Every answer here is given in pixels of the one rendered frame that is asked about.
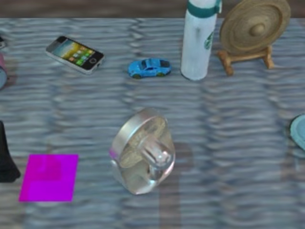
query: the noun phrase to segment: wooden gong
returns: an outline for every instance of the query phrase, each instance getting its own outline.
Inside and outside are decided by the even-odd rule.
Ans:
[[[285,31],[291,12],[286,0],[243,0],[225,17],[220,28],[218,51],[227,75],[233,75],[232,62],[262,58],[274,68],[272,43]]]

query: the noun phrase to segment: blue toy car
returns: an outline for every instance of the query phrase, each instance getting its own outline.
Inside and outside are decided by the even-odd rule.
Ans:
[[[128,74],[134,79],[144,77],[163,77],[171,72],[171,64],[167,60],[150,58],[134,61],[129,65]]]

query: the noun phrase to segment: home button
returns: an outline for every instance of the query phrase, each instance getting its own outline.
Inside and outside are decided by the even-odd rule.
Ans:
[[[89,60],[89,62],[90,62],[90,63],[96,63],[96,59],[95,59],[95,58],[91,58],[91,59]]]

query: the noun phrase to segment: round wooden plate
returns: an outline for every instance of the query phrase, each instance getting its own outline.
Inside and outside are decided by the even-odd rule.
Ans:
[[[251,54],[275,42],[289,24],[286,0],[243,0],[225,17],[220,41],[231,54]]]

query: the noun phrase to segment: wooden leg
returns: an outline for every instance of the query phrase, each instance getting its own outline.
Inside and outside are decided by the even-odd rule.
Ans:
[[[228,55],[228,52],[225,50],[221,50],[217,52],[217,55],[220,59],[220,61],[222,62],[223,66],[224,66],[224,70],[227,73],[228,76],[233,75],[234,70],[231,66],[231,58]]]
[[[272,46],[268,46],[266,49],[266,56],[263,57],[264,63],[268,69],[272,69],[275,66],[271,54],[272,54]]]

